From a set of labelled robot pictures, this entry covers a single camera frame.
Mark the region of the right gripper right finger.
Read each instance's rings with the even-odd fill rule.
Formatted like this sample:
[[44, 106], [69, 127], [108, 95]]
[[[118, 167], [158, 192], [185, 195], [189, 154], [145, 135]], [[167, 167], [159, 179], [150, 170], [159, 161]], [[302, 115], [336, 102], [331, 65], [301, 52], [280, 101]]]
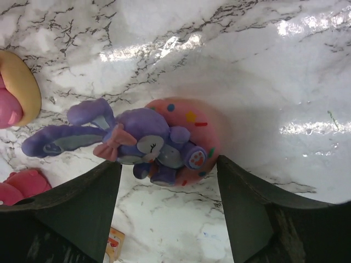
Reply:
[[350, 262], [350, 203], [283, 190], [217, 159], [217, 178], [235, 262]]

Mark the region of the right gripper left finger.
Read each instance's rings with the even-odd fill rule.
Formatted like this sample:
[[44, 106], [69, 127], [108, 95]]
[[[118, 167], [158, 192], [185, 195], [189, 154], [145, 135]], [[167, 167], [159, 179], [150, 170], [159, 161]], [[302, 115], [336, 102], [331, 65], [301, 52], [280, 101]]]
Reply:
[[103, 262], [121, 170], [105, 161], [40, 195], [1, 206], [1, 262]]

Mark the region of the purple bunny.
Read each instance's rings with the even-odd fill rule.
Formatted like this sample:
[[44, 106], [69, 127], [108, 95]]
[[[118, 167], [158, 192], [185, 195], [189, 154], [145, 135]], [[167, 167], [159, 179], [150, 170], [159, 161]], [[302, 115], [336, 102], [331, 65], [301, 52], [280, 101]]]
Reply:
[[202, 180], [221, 147], [220, 113], [195, 99], [158, 99], [119, 115], [103, 98], [87, 100], [72, 106], [67, 120], [27, 138], [23, 153], [45, 158], [92, 145], [95, 156], [132, 165], [137, 179], [173, 187]]

